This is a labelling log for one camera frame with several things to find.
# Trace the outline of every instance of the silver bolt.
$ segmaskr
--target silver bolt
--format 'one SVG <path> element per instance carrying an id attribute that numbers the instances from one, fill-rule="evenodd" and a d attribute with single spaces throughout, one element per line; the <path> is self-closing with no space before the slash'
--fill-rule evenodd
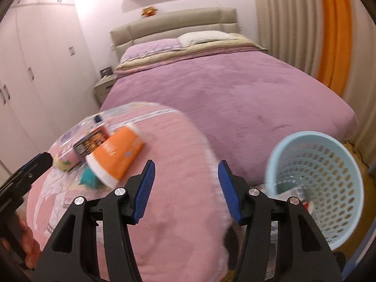
<path id="1" fill-rule="evenodd" d="M 124 194 L 125 194 L 125 188 L 117 188 L 115 190 L 115 195 L 117 195 L 117 196 L 122 196 Z"/>
<path id="2" fill-rule="evenodd" d="M 290 203 L 294 204 L 294 205 L 297 205 L 300 203 L 300 200 L 297 199 L 296 197 L 291 197 L 290 198 Z"/>
<path id="3" fill-rule="evenodd" d="M 74 203 L 79 206 L 79 205 L 83 204 L 84 201 L 85 201 L 85 199 L 83 197 L 77 197 L 74 200 Z"/>
<path id="4" fill-rule="evenodd" d="M 260 195 L 260 191 L 257 190 L 257 189 L 255 189 L 255 188 L 252 188 L 252 189 L 250 189 L 250 190 L 248 191 L 248 194 L 249 194 L 249 195 L 252 195 L 252 196 L 258 196 L 258 195 Z"/>

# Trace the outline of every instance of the white pillow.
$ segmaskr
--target white pillow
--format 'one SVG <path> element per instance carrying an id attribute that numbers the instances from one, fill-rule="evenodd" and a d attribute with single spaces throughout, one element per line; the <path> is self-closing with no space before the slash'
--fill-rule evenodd
<path id="1" fill-rule="evenodd" d="M 236 39 L 229 34 L 221 31 L 201 31 L 201 32 L 191 32 L 186 33 L 177 38 L 183 47 L 189 47 L 191 45 L 213 42 L 219 40 L 232 40 Z"/>

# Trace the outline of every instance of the orange paper cup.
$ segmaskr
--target orange paper cup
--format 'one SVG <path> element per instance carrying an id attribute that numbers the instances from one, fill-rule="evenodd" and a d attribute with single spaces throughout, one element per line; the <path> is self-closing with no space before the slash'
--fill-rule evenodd
<path id="1" fill-rule="evenodd" d="M 100 181 L 115 189 L 143 146 L 137 128 L 127 124 L 86 156 L 86 162 Z"/>

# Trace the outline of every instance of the beige upholstered headboard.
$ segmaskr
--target beige upholstered headboard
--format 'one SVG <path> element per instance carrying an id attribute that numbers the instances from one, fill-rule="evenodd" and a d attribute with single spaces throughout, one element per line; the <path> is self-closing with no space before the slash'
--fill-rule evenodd
<path id="1" fill-rule="evenodd" d="M 213 7 L 162 13 L 118 27 L 110 34 L 120 60 L 132 45 L 208 30 L 239 33 L 236 9 Z"/>

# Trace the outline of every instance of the laundry basket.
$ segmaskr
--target laundry basket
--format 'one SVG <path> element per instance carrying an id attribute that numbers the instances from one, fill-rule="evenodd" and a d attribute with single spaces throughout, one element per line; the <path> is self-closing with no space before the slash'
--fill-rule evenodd
<path id="1" fill-rule="evenodd" d="M 288 136 L 272 152 L 265 177 L 270 197 L 303 187 L 332 250 L 355 230 L 364 202 L 362 176 L 352 155 L 334 138 L 319 132 Z"/>

